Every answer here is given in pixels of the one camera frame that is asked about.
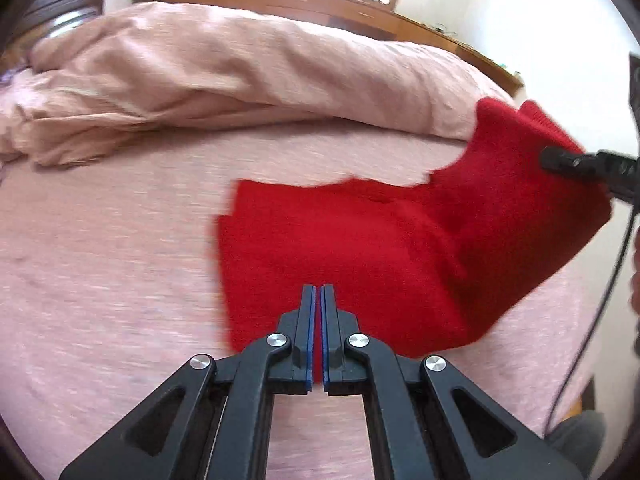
person's leg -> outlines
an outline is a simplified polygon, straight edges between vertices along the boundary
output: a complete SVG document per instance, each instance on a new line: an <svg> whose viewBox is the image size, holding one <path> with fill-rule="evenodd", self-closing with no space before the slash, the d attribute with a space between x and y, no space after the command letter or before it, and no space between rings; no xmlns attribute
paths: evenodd
<svg viewBox="0 0 640 480"><path fill-rule="evenodd" d="M602 414L582 412L558 424L546 441L575 464L586 479L596 462L604 434L605 424Z"/></svg>

red sweater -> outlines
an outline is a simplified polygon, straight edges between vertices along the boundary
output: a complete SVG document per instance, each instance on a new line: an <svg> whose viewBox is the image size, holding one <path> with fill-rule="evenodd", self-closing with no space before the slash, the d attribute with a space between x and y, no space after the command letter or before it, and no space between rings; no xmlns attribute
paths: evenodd
<svg viewBox="0 0 640 480"><path fill-rule="evenodd" d="M538 156L582 150L533 102L485 98L477 116L465 153L428 184L241 181L233 214L217 218L234 350L295 309L303 283L333 283L338 307L399 354L462 346L564 266L607 222L609 200Z"/></svg>

